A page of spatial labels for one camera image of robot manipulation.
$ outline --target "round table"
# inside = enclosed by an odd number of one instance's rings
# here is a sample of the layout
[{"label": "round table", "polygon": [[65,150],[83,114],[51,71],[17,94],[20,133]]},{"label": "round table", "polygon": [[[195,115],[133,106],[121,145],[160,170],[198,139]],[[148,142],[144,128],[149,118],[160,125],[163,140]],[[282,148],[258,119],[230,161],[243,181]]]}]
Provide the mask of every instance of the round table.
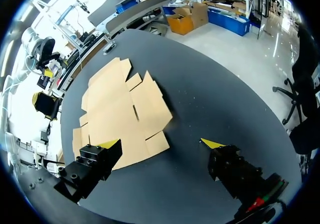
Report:
[{"label": "round table", "polygon": [[173,119],[164,129],[170,148],[155,157],[112,172],[82,207],[135,224],[225,223],[241,203],[208,174],[210,151],[200,138],[236,145],[263,177],[278,173],[289,182],[289,202],[301,185],[298,160],[280,121],[238,77],[209,57],[173,40],[127,30],[106,56],[98,52],[67,91],[62,104],[61,139],[66,164],[74,160],[73,129],[89,79],[115,57],[129,58],[130,77],[146,70],[159,85]]}]

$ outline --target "blue plastic crate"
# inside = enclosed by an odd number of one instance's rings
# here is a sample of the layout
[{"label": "blue plastic crate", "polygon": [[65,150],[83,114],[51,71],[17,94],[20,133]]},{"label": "blue plastic crate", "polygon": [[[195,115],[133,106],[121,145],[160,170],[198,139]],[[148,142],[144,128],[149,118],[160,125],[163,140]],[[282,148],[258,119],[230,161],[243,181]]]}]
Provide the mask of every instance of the blue plastic crate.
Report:
[{"label": "blue plastic crate", "polygon": [[208,10],[208,17],[209,17],[210,23],[221,26],[238,35],[244,36],[246,33],[249,32],[250,20],[245,17],[241,17],[246,20],[245,23],[242,23],[231,17],[220,14],[219,11],[213,11],[213,10]]},{"label": "blue plastic crate", "polygon": [[129,2],[124,2],[124,3],[118,4],[116,6],[117,13],[122,13],[123,11],[125,11],[126,9],[136,5],[137,3],[138,3],[137,0],[131,0]]},{"label": "blue plastic crate", "polygon": [[173,14],[175,14],[175,12],[174,12],[174,9],[176,9],[177,7],[170,7],[170,6],[164,6],[163,7],[163,11],[164,11],[164,13],[165,14],[170,14],[170,15],[173,15]]}]

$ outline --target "cardboard flap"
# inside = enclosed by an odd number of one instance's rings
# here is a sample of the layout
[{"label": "cardboard flap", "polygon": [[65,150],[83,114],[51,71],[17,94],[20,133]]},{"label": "cardboard flap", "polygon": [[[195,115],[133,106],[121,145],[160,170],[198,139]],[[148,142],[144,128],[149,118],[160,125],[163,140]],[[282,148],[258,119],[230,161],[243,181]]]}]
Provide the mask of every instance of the cardboard flap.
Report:
[{"label": "cardboard flap", "polygon": [[83,125],[88,123],[88,117],[87,114],[84,114],[83,116],[81,116],[79,118],[79,122],[80,122],[80,127],[82,127]]},{"label": "cardboard flap", "polygon": [[84,147],[87,144],[90,144],[88,124],[81,127],[81,144],[82,144],[82,147]]},{"label": "cardboard flap", "polygon": [[99,109],[105,108],[110,104],[110,100],[119,98],[128,89],[121,62],[112,62],[107,66],[108,69],[105,69],[103,74],[89,87],[87,100],[89,120],[93,112],[98,112]]},{"label": "cardboard flap", "polygon": [[87,100],[88,100],[88,90],[86,90],[86,92],[84,92],[84,95],[82,96],[82,102],[81,102],[81,109],[83,111],[86,111],[87,109]]},{"label": "cardboard flap", "polygon": [[114,58],[113,60],[111,60],[108,64],[106,64],[104,67],[102,67],[97,73],[95,73],[94,76],[91,77],[91,79],[89,80],[88,85],[90,86],[92,83],[94,83],[99,77],[101,77],[104,72],[110,67],[112,66],[113,63],[118,63],[120,62],[120,58]]},{"label": "cardboard flap", "polygon": [[176,14],[181,15],[183,17],[186,17],[188,15],[191,15],[191,10],[190,8],[184,6],[184,7],[179,7],[173,10]]},{"label": "cardboard flap", "polygon": [[126,81],[127,80],[126,78],[128,77],[132,66],[128,58],[120,61],[120,63],[121,63],[123,77],[124,77],[124,80]]},{"label": "cardboard flap", "polygon": [[142,82],[142,79],[138,73],[136,73],[131,79],[126,82],[128,90],[131,91]]},{"label": "cardboard flap", "polygon": [[162,130],[172,115],[163,95],[148,72],[143,81],[137,73],[125,82],[131,68],[128,59],[116,58],[93,76],[86,92],[87,114],[80,118],[80,124],[86,118],[87,124],[74,130],[74,150],[121,139],[122,157],[113,170],[169,148]]},{"label": "cardboard flap", "polygon": [[162,95],[155,90],[155,83],[146,72],[143,82],[130,92],[146,139],[162,131],[172,118]]},{"label": "cardboard flap", "polygon": [[163,131],[158,132],[157,134],[146,140],[146,147],[148,148],[151,156],[154,156],[168,149],[169,144]]},{"label": "cardboard flap", "polygon": [[81,128],[75,128],[73,130],[72,148],[73,148],[74,158],[76,158],[77,156],[80,156],[80,149],[82,148]]}]

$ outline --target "bolt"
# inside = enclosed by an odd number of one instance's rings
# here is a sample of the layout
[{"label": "bolt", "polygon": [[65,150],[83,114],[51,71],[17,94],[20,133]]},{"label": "bolt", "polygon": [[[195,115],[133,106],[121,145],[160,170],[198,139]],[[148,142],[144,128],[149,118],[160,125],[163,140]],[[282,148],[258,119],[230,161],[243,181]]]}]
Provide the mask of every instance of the bolt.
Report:
[{"label": "bolt", "polygon": [[65,168],[64,167],[58,167],[58,172],[61,176],[64,176],[66,174]]},{"label": "bolt", "polygon": [[79,176],[77,175],[77,174],[75,174],[75,173],[73,173],[73,174],[71,174],[71,180],[75,183],[76,181],[78,181],[78,179],[79,179]]},{"label": "bolt", "polygon": [[30,188],[31,190],[32,190],[32,189],[35,189],[35,187],[36,187],[36,186],[35,186],[34,183],[30,183],[30,184],[29,184],[29,188]]},{"label": "bolt", "polygon": [[77,160],[79,163],[83,163],[83,162],[84,162],[84,160],[83,160],[82,157],[80,157],[80,156],[77,156],[77,157],[76,157],[76,160]]}]

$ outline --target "cable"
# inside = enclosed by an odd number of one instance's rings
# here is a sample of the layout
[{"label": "cable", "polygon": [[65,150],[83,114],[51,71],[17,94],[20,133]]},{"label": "cable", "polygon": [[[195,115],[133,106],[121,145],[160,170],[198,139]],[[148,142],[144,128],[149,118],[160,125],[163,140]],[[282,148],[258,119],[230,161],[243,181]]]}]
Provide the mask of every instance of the cable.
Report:
[{"label": "cable", "polygon": [[78,18],[76,19],[76,22],[78,23],[78,25],[82,28],[82,34],[84,34],[85,29],[84,27],[79,23],[79,10],[77,8],[75,8],[75,10],[78,12]]},{"label": "cable", "polygon": [[32,65],[32,68],[30,69],[30,68],[28,67],[28,65],[27,65],[27,58],[28,58],[28,56],[26,56],[26,57],[25,57],[25,60],[24,60],[24,63],[25,63],[26,68],[27,68],[30,72],[35,73],[35,74],[37,74],[37,75],[39,75],[39,76],[42,76],[42,73],[37,73],[37,72],[34,72],[34,71],[32,70],[32,69],[34,68],[35,63],[36,63],[36,59],[33,59],[33,65]]}]

